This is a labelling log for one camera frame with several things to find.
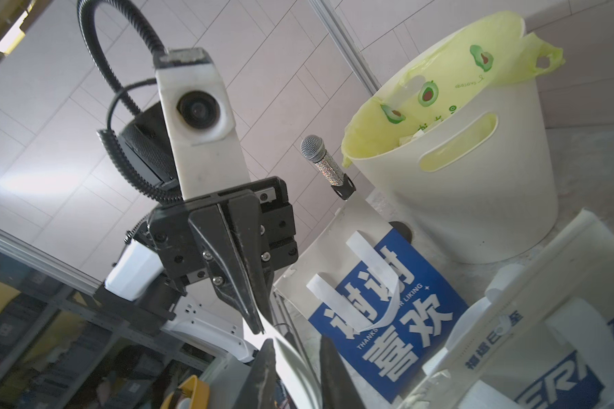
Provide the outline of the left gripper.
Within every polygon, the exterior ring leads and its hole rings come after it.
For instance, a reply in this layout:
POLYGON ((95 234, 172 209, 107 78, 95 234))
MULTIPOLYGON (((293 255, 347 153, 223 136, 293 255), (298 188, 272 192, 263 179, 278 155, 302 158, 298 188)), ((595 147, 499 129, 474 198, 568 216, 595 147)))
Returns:
POLYGON ((211 277, 217 296, 252 333, 269 314, 267 279, 298 259, 293 207, 279 177, 154 209, 148 238, 162 262, 153 289, 185 294, 191 275, 211 277))

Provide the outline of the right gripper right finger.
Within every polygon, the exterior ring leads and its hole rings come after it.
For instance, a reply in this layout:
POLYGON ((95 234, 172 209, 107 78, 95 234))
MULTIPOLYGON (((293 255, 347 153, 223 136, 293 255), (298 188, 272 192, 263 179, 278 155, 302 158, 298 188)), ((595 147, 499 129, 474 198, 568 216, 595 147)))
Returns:
POLYGON ((321 337, 320 368, 322 407, 324 409, 364 409, 361 399, 346 366, 332 339, 321 337))

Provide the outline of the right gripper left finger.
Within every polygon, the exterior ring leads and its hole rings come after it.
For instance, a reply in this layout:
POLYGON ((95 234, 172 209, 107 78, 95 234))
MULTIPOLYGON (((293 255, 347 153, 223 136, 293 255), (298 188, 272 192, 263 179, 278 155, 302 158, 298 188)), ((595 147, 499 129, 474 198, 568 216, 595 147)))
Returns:
POLYGON ((242 385, 233 409, 271 409, 275 407, 276 351, 272 339, 266 339, 252 369, 242 385))

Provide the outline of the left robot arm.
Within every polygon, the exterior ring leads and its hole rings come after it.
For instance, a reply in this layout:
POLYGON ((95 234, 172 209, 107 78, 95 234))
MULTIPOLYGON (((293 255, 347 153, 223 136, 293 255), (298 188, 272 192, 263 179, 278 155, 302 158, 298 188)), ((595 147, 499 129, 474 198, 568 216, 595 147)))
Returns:
POLYGON ((245 332, 270 322, 275 272, 298 258, 293 206, 279 177, 251 181, 235 114, 213 59, 201 48, 167 49, 134 3, 115 1, 145 42, 160 100, 147 111, 114 74, 97 37, 97 1, 77 4, 79 30, 114 91, 111 106, 133 114, 145 161, 171 178, 148 181, 128 159, 107 119, 98 137, 116 170, 156 206, 126 235, 126 246, 95 297, 139 331, 170 332, 211 344, 242 362, 256 347, 245 332))

